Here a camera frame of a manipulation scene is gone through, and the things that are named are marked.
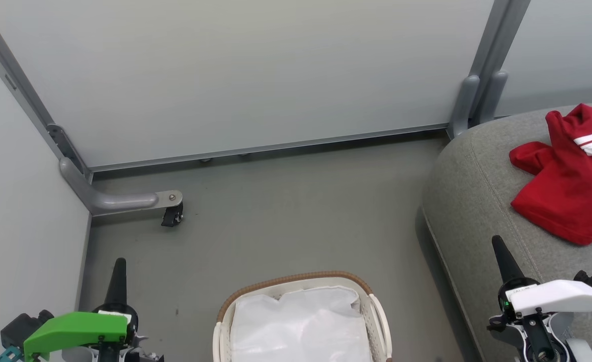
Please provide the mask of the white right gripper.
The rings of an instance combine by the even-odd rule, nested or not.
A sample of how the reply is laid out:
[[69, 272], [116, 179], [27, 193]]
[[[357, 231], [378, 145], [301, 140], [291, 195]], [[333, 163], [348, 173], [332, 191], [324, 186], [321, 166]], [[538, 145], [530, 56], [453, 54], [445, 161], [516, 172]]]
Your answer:
[[491, 336], [514, 348], [590, 348], [586, 340], [564, 334], [574, 314], [592, 312], [592, 286], [567, 280], [540, 284], [523, 274], [501, 236], [491, 243], [502, 278], [501, 314], [487, 326]]

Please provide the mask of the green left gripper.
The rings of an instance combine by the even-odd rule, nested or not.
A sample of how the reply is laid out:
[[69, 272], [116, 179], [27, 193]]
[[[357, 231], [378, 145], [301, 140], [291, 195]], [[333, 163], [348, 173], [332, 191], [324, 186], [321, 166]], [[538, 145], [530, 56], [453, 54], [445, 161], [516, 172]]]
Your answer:
[[105, 297], [105, 311], [71, 312], [48, 319], [24, 341], [24, 360], [49, 360], [53, 352], [86, 347], [92, 361], [122, 361], [120, 352], [134, 346], [138, 327], [127, 302], [127, 262], [119, 257]]

